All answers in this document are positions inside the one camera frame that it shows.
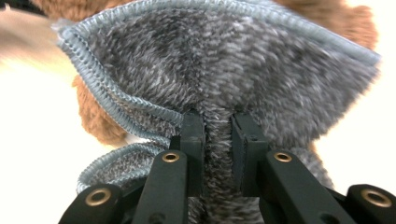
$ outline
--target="gray fur fabric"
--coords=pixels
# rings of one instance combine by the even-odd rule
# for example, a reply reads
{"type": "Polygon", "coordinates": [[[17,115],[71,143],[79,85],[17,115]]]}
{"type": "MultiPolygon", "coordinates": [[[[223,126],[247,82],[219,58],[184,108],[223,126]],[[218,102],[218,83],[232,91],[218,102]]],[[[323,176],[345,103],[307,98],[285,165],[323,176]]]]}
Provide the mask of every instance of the gray fur fabric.
{"type": "MultiPolygon", "coordinates": [[[[208,196],[189,200],[190,223],[262,222],[258,200],[241,197],[233,186],[235,112],[249,113],[273,149],[291,150],[331,187],[320,160],[305,148],[377,72],[378,56],[370,50],[263,2],[137,2],[61,31],[61,48],[101,106],[128,132],[151,139],[157,152],[179,134],[182,113],[195,108],[203,116],[208,196]],[[288,19],[263,16],[265,7],[288,19]],[[286,24],[292,20],[295,26],[286,24]]],[[[139,150],[94,162],[82,182],[111,182],[149,166],[156,153],[139,150]]]]}

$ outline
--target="brown fur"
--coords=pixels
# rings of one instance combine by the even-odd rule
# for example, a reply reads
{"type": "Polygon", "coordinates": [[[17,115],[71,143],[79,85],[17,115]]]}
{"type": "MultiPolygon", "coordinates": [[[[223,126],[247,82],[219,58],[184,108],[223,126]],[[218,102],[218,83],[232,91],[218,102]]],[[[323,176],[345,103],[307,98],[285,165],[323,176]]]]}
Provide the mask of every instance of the brown fur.
{"type": "MultiPolygon", "coordinates": [[[[101,10],[130,1],[32,0],[51,18],[66,18],[71,21],[81,21],[101,10]]],[[[274,1],[368,49],[375,47],[377,32],[368,7],[348,7],[344,0],[274,1]]],[[[122,142],[126,132],[96,103],[79,76],[75,77],[73,85],[77,88],[79,114],[84,129],[104,144],[122,142]]]]}

